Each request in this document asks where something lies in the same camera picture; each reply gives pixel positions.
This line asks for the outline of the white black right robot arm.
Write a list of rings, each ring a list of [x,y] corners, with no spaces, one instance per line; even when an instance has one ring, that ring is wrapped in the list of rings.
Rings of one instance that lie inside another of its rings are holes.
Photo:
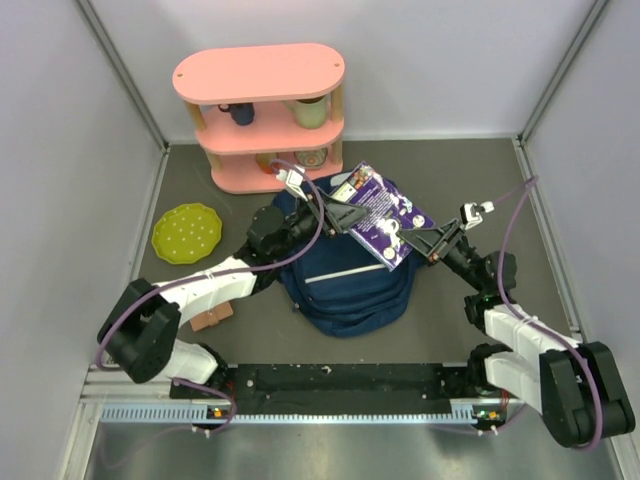
[[[527,314],[511,296],[513,254],[480,256],[459,220],[398,236],[428,264],[446,265],[475,290],[464,299],[465,314],[494,342],[471,354],[466,380],[474,393],[487,396],[499,388],[516,396],[564,447],[587,448],[634,431],[636,417],[611,350],[561,335]]]

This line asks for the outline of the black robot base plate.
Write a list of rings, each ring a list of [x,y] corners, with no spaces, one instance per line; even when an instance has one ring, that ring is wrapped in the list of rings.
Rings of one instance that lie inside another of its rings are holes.
[[[240,364],[209,386],[244,415],[439,414],[456,400],[505,408],[504,395],[477,386],[465,366],[440,363]]]

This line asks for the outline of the navy blue student backpack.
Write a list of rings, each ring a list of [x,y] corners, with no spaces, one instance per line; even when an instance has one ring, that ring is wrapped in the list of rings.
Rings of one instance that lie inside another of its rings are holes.
[[[329,193],[348,174],[319,178]],[[364,335],[398,320],[406,311],[425,260],[412,252],[389,271],[350,234],[321,236],[279,277],[296,308],[322,333],[337,338]]]

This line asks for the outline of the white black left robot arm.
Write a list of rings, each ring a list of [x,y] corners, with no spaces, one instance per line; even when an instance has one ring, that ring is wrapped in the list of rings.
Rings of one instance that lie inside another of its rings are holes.
[[[97,335],[96,365],[109,355],[136,384],[167,378],[205,396],[220,394],[227,382],[225,362],[208,347],[178,340],[180,327],[268,288],[320,235],[342,234],[369,212],[326,194],[303,197],[290,214],[272,205],[257,210],[245,243],[220,264],[169,282],[132,281]]]

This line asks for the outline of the purple card box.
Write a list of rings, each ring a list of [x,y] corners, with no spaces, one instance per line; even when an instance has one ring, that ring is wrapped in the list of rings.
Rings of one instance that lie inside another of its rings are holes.
[[[401,230],[431,228],[435,222],[389,179],[366,162],[359,163],[330,196],[365,207],[369,214],[349,234],[389,271],[412,252],[399,236]]]

